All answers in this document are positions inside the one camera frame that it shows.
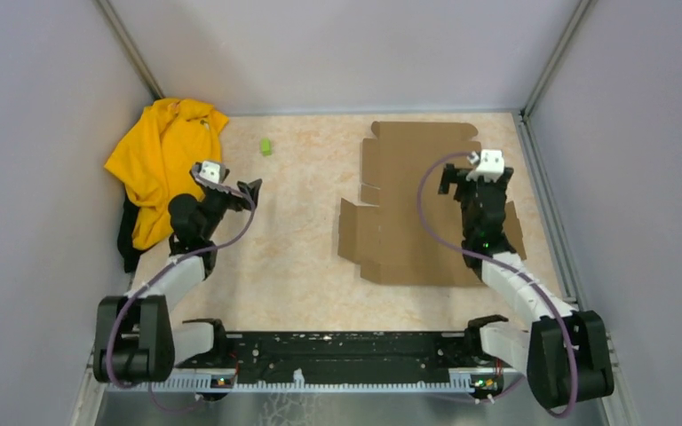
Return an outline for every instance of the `yellow jacket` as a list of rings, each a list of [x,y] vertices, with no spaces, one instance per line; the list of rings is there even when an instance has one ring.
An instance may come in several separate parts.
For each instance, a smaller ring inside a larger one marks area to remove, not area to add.
[[[116,146],[106,170],[124,183],[140,207],[132,233],[135,249],[149,249],[171,234],[169,201],[180,193],[197,200],[202,190],[189,175],[195,162],[221,161],[218,134],[228,118],[192,99],[161,99],[147,106]]]

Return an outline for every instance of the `cardboard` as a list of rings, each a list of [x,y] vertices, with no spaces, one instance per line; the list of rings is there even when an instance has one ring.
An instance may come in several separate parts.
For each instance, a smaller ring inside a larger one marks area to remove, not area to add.
[[[479,151],[480,142],[472,140],[477,129],[465,122],[373,122],[371,127],[375,138],[361,145],[360,200],[369,205],[341,200],[338,255],[359,264],[363,279],[380,284],[483,285],[461,254],[427,234],[416,212],[416,190],[427,168],[447,154]],[[452,162],[468,166],[465,157]],[[424,214],[438,235],[458,246],[461,211],[453,190],[438,195],[441,170],[424,188]],[[506,204],[504,230],[526,258],[513,202]]]

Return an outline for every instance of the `beige tabletop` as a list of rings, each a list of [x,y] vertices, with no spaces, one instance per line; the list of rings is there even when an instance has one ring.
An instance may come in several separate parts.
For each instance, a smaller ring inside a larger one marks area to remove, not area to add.
[[[360,143],[375,120],[470,122],[485,148],[504,150],[515,169],[516,202],[527,266],[558,294],[535,195],[510,114],[374,114],[235,117],[221,134],[227,182],[263,178],[254,222],[242,240],[218,252],[214,273],[172,314],[174,324],[220,318],[227,330],[458,330],[468,320],[515,315],[493,290],[388,286],[359,278],[359,266],[337,256],[339,202],[359,200]],[[270,138],[273,155],[259,150]],[[248,213],[226,214],[213,240],[237,234]],[[133,287],[165,263],[164,241],[140,260]]]

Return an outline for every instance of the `small green object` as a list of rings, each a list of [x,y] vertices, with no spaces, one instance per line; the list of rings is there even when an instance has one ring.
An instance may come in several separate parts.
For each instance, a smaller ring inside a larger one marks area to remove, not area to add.
[[[262,138],[260,140],[260,152],[263,153],[263,155],[266,157],[273,153],[273,150],[271,149],[270,146],[269,138]]]

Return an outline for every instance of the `white wall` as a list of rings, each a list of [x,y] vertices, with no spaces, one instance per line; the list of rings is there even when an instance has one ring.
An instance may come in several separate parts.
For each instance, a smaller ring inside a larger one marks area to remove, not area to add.
[[[531,123],[642,424],[682,423],[682,2],[598,2]]]
[[[114,0],[168,96],[229,114],[523,107],[569,0]]]
[[[103,162],[149,102],[90,0],[0,4],[0,425],[68,423],[122,290]]]

